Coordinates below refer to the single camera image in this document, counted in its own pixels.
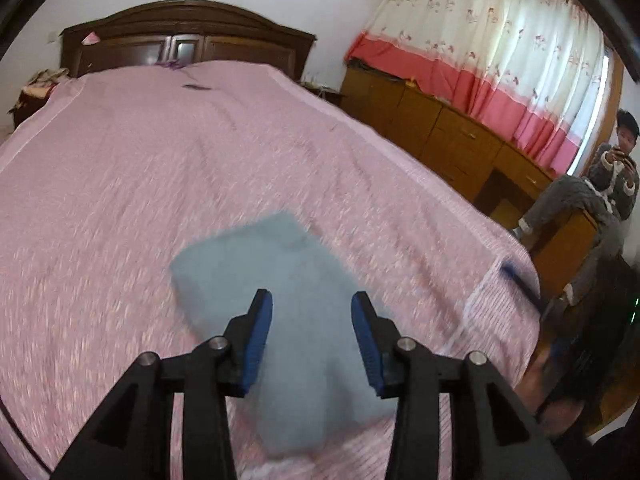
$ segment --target leg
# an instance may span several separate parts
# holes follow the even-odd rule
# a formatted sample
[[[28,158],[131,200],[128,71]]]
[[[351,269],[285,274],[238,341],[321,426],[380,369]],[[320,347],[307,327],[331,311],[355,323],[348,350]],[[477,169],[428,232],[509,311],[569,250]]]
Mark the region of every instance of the leg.
[[[623,245],[620,220],[612,214],[598,215],[598,233],[591,251],[582,264],[580,270],[564,288],[564,293],[570,305],[577,304],[593,286],[596,278],[596,268],[600,258],[614,258]]]
[[[594,198],[600,200],[583,179],[569,175],[560,176],[549,184],[518,224],[525,233],[530,234],[552,220],[562,209],[587,209],[587,204]]]

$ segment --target wooden headboard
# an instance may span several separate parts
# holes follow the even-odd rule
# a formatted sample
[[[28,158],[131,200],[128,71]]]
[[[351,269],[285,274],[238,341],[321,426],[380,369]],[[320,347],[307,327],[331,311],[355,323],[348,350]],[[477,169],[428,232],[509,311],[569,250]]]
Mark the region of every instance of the wooden headboard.
[[[91,32],[100,42],[83,45]],[[239,7],[207,0],[167,0],[123,10],[62,31],[60,66],[72,77],[120,66],[212,59],[267,63],[302,77],[316,37]]]

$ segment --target bed sheet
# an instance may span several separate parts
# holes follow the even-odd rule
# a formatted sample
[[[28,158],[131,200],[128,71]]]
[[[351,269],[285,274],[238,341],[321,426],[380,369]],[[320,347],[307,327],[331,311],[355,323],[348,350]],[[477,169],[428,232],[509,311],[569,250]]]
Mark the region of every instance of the bed sheet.
[[[405,152],[266,65],[130,67],[60,85],[0,148],[0,205],[0,396],[52,468],[140,352],[198,343],[175,307],[171,259],[278,210],[434,352],[482,350],[515,384],[536,344],[537,314],[499,272],[510,260],[537,286],[524,248]],[[241,479],[384,475],[391,419],[267,462],[234,401],[228,410]],[[29,478],[46,477],[2,418],[0,440]]]

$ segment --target gray jacket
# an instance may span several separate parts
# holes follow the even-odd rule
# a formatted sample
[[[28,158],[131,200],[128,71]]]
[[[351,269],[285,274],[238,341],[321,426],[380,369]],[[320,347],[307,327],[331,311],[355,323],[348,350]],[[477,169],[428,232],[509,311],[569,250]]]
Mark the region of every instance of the gray jacket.
[[[604,199],[607,209],[610,209],[613,215],[626,220],[636,204],[640,178],[636,170],[633,187],[629,188],[626,185],[625,167],[622,162],[614,160],[613,164],[609,164],[605,158],[611,148],[611,144],[606,143],[598,147],[585,180],[590,184],[591,189]]]

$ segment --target black hair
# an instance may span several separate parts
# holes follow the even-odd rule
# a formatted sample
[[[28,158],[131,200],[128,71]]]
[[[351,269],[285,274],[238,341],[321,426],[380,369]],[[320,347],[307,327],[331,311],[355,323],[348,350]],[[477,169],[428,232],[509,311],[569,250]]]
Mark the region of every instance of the black hair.
[[[620,108],[620,110],[618,110],[618,113],[616,114],[616,121],[618,122],[618,127],[624,126],[633,134],[634,139],[638,140],[640,130],[638,130],[638,123],[636,123],[636,120],[634,119],[633,115],[631,115],[631,113]]]

